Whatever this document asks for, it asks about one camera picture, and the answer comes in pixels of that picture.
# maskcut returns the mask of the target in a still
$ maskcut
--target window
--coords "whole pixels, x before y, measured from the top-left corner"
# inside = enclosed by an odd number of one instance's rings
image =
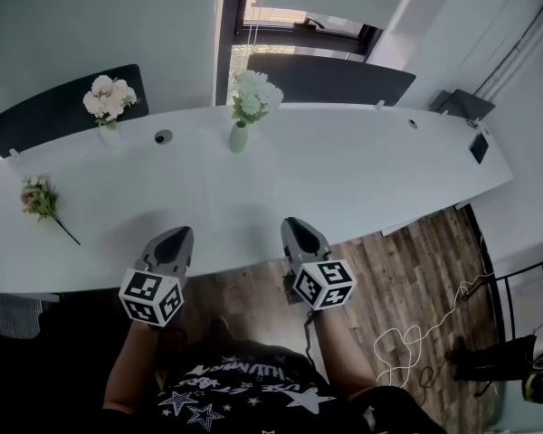
[[[324,14],[261,7],[258,0],[224,0],[215,103],[230,102],[233,76],[246,68],[251,52],[366,61],[381,33],[376,27]]]

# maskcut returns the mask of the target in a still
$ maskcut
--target small vase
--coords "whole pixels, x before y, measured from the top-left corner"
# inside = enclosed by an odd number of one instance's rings
[[[229,136],[229,149],[232,153],[237,154],[245,149],[245,145],[247,145],[247,127],[243,122],[236,122],[233,124],[232,133]]]
[[[99,126],[100,138],[103,143],[109,148],[119,148],[122,140],[120,139],[119,130],[117,127]]]

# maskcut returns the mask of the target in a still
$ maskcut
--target black cable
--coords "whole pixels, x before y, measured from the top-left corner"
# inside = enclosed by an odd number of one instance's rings
[[[438,370],[436,371],[436,374],[434,374],[434,369],[432,366],[425,366],[421,372],[420,377],[418,378],[418,385],[423,388],[424,392],[424,398],[423,401],[420,403],[420,407],[422,407],[426,403],[426,390],[431,389],[434,386],[434,383],[436,382],[436,379],[438,378],[439,374],[441,374],[441,370],[444,367],[444,364],[446,363],[446,360],[443,361],[441,366],[439,366]],[[426,381],[423,381],[424,372],[430,371],[430,375]]]
[[[319,313],[320,313],[319,310],[310,311],[308,313],[308,319],[304,323],[304,333],[306,334],[306,356],[308,357],[308,361],[310,362],[310,365],[314,368],[314,370],[316,369],[316,364],[314,363],[314,359],[312,359],[310,355],[311,341],[310,341],[309,328],[310,328],[311,322],[314,321],[314,318],[316,318],[316,316],[318,316]]]

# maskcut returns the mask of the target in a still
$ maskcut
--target white cable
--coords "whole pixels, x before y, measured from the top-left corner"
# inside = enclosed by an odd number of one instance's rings
[[[255,43],[257,42],[257,30],[260,28],[260,18],[262,17],[263,0],[260,0],[260,11],[257,14],[257,24],[255,25],[255,36],[253,37],[253,50],[255,51]]]
[[[247,34],[247,44],[245,45],[245,66],[247,67],[248,53],[250,52],[250,40],[252,38],[253,20],[250,21],[250,32]]]
[[[456,295],[454,296],[454,303],[452,304],[452,309],[450,310],[449,313],[447,313],[443,319],[441,320],[441,323],[439,323],[438,325],[435,325],[433,326],[431,329],[429,329],[425,335],[423,335],[421,329],[420,329],[420,326],[418,325],[412,325],[410,326],[406,332],[404,334],[402,334],[400,332],[400,330],[398,328],[390,328],[388,330],[386,330],[383,334],[381,334],[377,339],[376,341],[374,342],[374,355],[376,356],[376,358],[382,362],[383,364],[386,365],[386,367],[388,368],[387,370],[384,370],[383,372],[381,372],[377,378],[376,378],[376,382],[378,382],[378,380],[384,375],[384,374],[389,374],[388,376],[388,385],[391,386],[392,385],[392,373],[396,370],[408,370],[407,373],[406,373],[406,378],[405,378],[405,381],[402,383],[402,385],[400,386],[401,388],[405,387],[406,386],[406,383],[408,382],[408,380],[410,379],[410,370],[412,368],[414,368],[418,362],[420,361],[420,357],[422,355],[422,341],[436,328],[438,328],[439,326],[441,326],[443,323],[444,323],[444,320],[446,320],[446,317],[449,316],[452,312],[454,312],[454,310],[456,309],[456,301],[458,300],[459,298],[459,293],[462,293],[463,295],[468,293],[469,292],[469,289],[467,288],[466,285],[468,286],[473,286],[474,283],[477,281],[477,279],[479,277],[490,277],[491,275],[493,275],[492,273],[488,274],[488,275],[477,275],[475,277],[475,279],[472,281],[472,282],[469,282],[469,281],[462,281],[461,284],[459,285],[459,288],[457,289],[457,292],[456,292]],[[414,341],[408,341],[407,340],[407,336],[408,334],[414,329],[416,329],[417,333],[418,333],[418,339],[415,339]],[[391,333],[393,331],[396,331],[398,333],[398,335],[400,336],[401,340],[402,340],[402,344],[406,347],[406,349],[408,350],[408,366],[395,366],[393,367],[388,361],[386,361],[384,358],[382,358],[380,356],[380,354],[378,353],[377,349],[376,349],[376,345],[378,344],[378,342],[380,341],[380,339],[382,339],[384,336],[386,336],[388,333]],[[418,343],[418,356],[416,357],[416,360],[414,361],[414,363],[412,363],[412,360],[413,360],[413,351],[411,350],[410,348],[410,345],[412,344],[416,344]]]

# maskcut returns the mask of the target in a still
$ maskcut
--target white wall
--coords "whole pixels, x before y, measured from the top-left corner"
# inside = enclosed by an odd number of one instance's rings
[[[0,112],[128,63],[151,113],[209,106],[215,1],[0,0]]]
[[[472,207],[495,266],[515,269],[543,259],[543,49],[486,120],[515,177]]]
[[[404,66],[416,80],[398,105],[424,109],[442,89],[474,93],[542,4],[543,0],[446,0]]]
[[[495,272],[502,275],[543,260],[543,49],[497,100],[486,120],[514,179],[475,198],[472,208]],[[530,271],[513,279],[510,286],[519,337],[543,322],[542,273]],[[508,324],[506,300],[501,294],[503,317]],[[510,382],[506,384],[504,412],[498,426],[543,429],[543,406],[524,402],[520,383]]]
[[[368,62],[403,70],[446,0],[402,0]]]

